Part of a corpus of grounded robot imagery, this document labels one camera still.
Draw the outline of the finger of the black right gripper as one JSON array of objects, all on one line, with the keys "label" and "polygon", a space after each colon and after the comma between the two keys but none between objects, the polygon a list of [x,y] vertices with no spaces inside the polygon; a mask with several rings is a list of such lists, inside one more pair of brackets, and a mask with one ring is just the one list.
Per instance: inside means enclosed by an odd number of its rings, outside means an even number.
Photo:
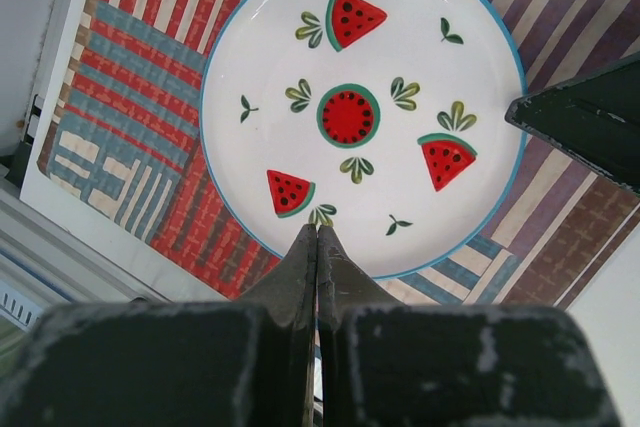
[{"label": "finger of the black right gripper", "polygon": [[639,55],[511,102],[505,121],[639,193]]}]

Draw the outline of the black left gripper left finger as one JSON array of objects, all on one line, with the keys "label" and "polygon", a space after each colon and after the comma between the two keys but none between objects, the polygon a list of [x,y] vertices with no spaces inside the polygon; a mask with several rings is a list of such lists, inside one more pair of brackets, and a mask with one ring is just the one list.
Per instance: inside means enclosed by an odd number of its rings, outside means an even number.
[{"label": "black left gripper left finger", "polygon": [[48,310],[1,385],[5,426],[309,426],[317,233],[233,301]]}]

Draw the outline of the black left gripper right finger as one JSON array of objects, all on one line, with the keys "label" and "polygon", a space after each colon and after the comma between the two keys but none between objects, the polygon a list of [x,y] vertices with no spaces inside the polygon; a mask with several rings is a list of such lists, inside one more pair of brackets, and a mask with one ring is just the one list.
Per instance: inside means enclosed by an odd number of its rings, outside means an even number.
[{"label": "black left gripper right finger", "polygon": [[588,341],[536,305],[406,305],[318,232],[327,426],[617,426]]}]

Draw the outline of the white watermelon pattern plate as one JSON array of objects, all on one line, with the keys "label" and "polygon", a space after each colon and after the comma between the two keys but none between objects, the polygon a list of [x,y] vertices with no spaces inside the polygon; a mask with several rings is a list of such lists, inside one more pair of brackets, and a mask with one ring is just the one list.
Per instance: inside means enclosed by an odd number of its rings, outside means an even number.
[{"label": "white watermelon pattern plate", "polygon": [[488,0],[242,0],[214,43],[200,101],[212,181],[283,256],[331,227],[377,279],[468,243],[514,183],[526,90]]}]

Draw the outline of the striped patchwork placemat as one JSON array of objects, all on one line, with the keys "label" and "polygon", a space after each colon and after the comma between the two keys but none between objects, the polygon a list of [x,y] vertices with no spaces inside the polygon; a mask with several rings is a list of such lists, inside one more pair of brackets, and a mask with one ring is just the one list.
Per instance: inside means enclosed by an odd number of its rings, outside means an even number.
[{"label": "striped patchwork placemat", "polygon": [[[275,258],[241,229],[199,144],[205,60],[240,0],[86,0],[40,172],[173,272],[235,297]],[[531,89],[639,49],[639,0],[489,0]],[[639,200],[539,140],[489,223],[384,287],[404,302],[569,305],[639,222]]]}]

